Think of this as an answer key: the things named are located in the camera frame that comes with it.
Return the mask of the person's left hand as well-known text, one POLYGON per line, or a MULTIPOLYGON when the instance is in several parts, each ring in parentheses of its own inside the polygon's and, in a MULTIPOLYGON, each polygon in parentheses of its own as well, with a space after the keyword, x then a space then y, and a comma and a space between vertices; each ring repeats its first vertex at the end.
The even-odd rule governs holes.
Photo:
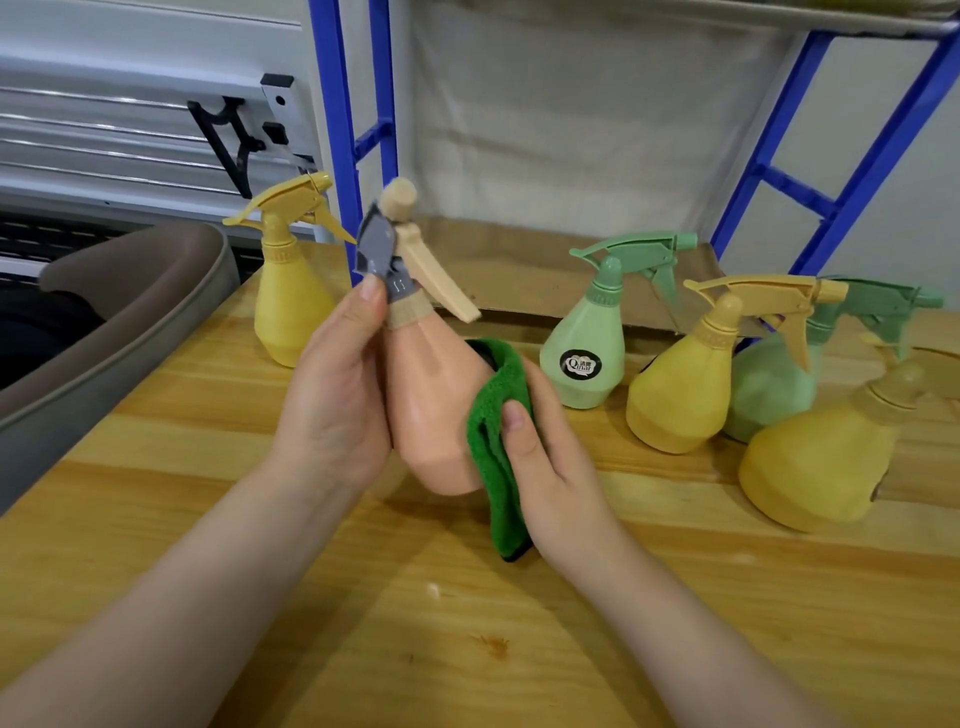
POLYGON ((363 366, 330 373, 331 319, 353 290, 315 330, 294 368, 265 460, 277 482, 362 492, 386 466, 392 444, 379 374, 363 366))

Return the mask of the person's right hand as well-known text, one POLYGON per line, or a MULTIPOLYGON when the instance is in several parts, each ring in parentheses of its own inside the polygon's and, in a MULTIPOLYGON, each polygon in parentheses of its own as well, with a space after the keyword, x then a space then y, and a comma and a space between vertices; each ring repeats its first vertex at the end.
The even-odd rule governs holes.
POLYGON ((522 515, 540 555, 585 588, 608 569, 604 559, 615 555, 623 528, 551 382, 523 359, 530 415, 542 444, 542 479, 528 494, 519 494, 522 515))

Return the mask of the green microfiber cloth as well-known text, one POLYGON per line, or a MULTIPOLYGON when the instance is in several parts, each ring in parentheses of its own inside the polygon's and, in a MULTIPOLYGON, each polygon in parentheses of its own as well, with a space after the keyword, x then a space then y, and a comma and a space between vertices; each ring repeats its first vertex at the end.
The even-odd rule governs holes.
POLYGON ((490 538, 507 563, 533 546, 522 515, 518 483, 501 438, 501 410, 515 401, 533 412, 523 357, 507 342, 467 339, 466 344, 490 367, 490 380, 476 394, 465 426, 466 443, 482 480, 489 507, 490 538))

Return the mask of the pink spray bottle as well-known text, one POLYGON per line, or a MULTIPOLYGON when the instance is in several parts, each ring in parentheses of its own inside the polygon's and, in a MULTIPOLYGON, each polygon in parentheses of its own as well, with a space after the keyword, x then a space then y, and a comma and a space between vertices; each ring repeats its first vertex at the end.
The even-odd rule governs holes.
POLYGON ((357 234, 354 273, 387 292, 386 411, 393 449, 430 492, 458 497, 483 489, 467 421, 493 368, 445 322, 481 313, 426 245, 413 215, 418 193, 403 176, 368 209, 357 234))

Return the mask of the person's right forearm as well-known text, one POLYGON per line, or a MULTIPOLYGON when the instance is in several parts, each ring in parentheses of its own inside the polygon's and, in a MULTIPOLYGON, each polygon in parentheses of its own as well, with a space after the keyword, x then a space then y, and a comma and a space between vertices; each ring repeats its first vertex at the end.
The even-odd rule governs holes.
POLYGON ((842 728, 622 528, 547 558, 630 651, 678 728, 842 728))

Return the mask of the person's left forearm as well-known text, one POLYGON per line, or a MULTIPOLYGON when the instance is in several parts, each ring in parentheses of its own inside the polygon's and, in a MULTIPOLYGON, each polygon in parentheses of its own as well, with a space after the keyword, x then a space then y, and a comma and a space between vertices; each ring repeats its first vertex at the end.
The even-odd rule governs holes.
POLYGON ((0 728, 206 728, 361 482, 265 464, 0 691, 0 728))

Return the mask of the yellow spray bottle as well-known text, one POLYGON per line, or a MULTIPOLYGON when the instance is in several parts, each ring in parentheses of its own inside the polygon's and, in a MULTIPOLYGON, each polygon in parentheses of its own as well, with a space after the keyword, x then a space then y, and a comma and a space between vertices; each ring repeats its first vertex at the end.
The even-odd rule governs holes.
POLYGON ((743 318, 775 327, 795 364, 809 371, 807 321, 817 304, 842 303, 849 291, 844 281, 786 273, 687 279, 683 285, 711 308, 633 378, 626 403, 631 433, 669 455, 695 450, 725 424, 743 318))
POLYGON ((319 226, 343 242, 355 238, 330 211, 326 192, 333 185, 325 172, 303 174, 253 197, 228 227, 260 233, 264 263, 254 310, 254 332, 270 358, 293 369, 318 327, 335 309, 334 298, 308 263, 291 227, 319 226))
POLYGON ((786 528, 814 532, 862 519, 921 398, 960 401, 960 352, 914 346, 899 359, 878 335, 861 339, 879 354, 882 376, 844 400, 762 429, 740 462, 749 502, 786 528))

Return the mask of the green spray bottle black label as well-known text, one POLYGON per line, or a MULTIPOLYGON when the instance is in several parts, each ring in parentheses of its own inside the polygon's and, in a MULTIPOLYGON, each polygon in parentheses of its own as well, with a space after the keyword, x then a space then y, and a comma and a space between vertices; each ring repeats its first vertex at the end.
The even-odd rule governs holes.
POLYGON ((678 253, 694 250, 692 232, 653 231, 608 237, 570 255, 595 269, 585 293, 551 331, 539 367, 569 408, 601 406, 621 382, 626 344, 620 303, 623 280, 641 274, 666 306, 677 306, 678 253))

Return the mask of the brown cardboard sheet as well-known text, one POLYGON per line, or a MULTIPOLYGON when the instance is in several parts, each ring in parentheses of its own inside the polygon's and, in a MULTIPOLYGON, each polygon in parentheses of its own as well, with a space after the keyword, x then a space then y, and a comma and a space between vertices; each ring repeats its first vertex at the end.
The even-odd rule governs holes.
MULTIPOLYGON (((426 215, 419 215, 416 224, 439 264, 480 310, 561 319, 595 275, 590 263, 570 255, 573 248, 593 245, 591 238, 426 215)), ((708 305, 684 281, 725 276, 709 244, 680 252, 674 273, 675 304, 663 302, 643 275, 624 276, 620 310, 625 326, 686 334, 708 305)))

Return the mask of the grey plastic bin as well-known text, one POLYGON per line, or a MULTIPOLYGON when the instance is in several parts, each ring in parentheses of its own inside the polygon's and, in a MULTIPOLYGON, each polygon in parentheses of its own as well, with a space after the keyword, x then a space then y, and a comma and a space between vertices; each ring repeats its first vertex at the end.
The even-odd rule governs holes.
POLYGON ((47 264, 0 289, 0 515, 239 286, 226 234, 178 221, 47 264))

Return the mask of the white cloth backdrop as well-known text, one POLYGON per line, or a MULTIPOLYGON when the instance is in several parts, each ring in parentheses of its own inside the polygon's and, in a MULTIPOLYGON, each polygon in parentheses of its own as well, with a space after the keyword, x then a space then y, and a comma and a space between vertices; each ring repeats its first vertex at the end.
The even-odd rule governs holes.
POLYGON ((588 237, 698 230, 792 39, 610 0, 412 0, 428 214, 588 237))

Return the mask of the black wall bracket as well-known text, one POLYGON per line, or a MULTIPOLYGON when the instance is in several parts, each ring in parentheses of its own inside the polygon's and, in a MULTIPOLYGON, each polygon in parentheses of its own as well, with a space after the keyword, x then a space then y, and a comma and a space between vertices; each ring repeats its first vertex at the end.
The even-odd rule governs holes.
POLYGON ((245 125, 240 111, 247 103, 245 98, 222 96, 222 106, 215 112, 200 102, 186 102, 200 134, 245 200, 254 197, 249 176, 249 161, 254 154, 277 152, 301 174, 320 168, 319 146, 309 131, 304 95, 296 78, 265 73, 259 84, 270 111, 270 118, 260 123, 259 131, 245 125))

